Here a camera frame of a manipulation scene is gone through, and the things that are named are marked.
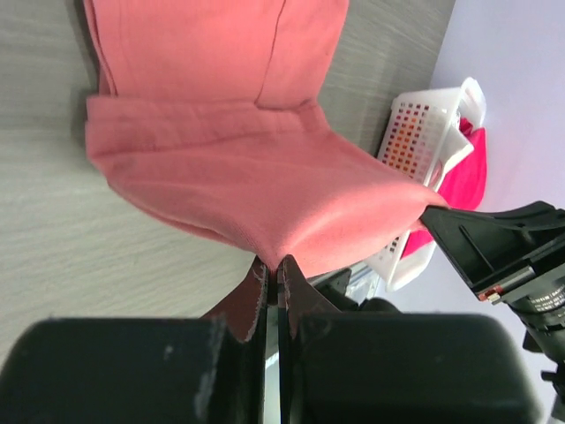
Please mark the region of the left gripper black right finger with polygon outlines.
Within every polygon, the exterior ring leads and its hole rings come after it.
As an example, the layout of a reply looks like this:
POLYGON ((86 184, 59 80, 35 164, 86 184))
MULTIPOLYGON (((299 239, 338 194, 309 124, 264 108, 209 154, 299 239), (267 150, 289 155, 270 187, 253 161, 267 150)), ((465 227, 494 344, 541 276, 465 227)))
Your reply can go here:
POLYGON ((536 423, 508 332, 480 314, 343 312, 277 270, 284 423, 536 423))

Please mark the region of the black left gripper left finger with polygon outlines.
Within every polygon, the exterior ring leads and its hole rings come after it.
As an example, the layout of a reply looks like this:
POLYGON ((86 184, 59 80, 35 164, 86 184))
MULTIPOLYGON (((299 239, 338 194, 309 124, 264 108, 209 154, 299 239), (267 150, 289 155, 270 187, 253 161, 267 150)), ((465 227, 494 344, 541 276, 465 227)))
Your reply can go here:
POLYGON ((4 423, 260 423, 269 273, 204 316, 50 318, 1 370, 4 423))

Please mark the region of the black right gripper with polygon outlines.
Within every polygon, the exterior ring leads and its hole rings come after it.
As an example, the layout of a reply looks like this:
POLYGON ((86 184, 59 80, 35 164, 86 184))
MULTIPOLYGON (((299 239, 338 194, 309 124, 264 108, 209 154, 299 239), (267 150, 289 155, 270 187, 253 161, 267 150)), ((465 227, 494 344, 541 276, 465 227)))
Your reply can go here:
POLYGON ((556 207, 428 207, 420 221, 479 300, 507 305, 542 352, 564 352, 564 230, 556 207))

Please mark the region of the salmon pink t-shirt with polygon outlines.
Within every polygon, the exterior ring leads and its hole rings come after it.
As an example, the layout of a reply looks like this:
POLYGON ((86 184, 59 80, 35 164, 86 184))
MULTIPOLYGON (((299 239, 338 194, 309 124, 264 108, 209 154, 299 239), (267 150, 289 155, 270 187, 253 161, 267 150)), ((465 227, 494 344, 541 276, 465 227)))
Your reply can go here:
POLYGON ((87 1, 87 156, 150 216, 317 276, 442 198, 334 132, 317 97, 344 1, 87 1))

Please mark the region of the magenta t-shirt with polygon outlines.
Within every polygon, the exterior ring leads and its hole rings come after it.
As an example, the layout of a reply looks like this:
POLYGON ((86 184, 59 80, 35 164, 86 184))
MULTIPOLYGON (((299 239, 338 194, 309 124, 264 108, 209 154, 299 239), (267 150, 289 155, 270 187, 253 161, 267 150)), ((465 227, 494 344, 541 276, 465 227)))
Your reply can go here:
POLYGON ((486 191, 486 129, 465 117, 458 123, 448 131, 430 183, 450 207, 476 210, 486 191))

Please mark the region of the white perforated plastic basket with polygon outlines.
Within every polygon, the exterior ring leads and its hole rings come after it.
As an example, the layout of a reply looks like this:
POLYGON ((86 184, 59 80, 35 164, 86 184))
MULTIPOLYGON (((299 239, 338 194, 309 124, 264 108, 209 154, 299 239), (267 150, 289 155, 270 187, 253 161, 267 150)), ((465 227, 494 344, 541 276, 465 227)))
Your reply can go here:
MULTIPOLYGON (((485 115, 486 98, 471 77, 458 87, 402 93, 392 102, 377 159, 437 192, 447 174, 475 150, 460 130, 461 120, 477 129, 485 115)), ((389 292, 414 280, 432 259, 436 243, 422 238, 419 244, 417 235, 405 232, 365 261, 389 292)))

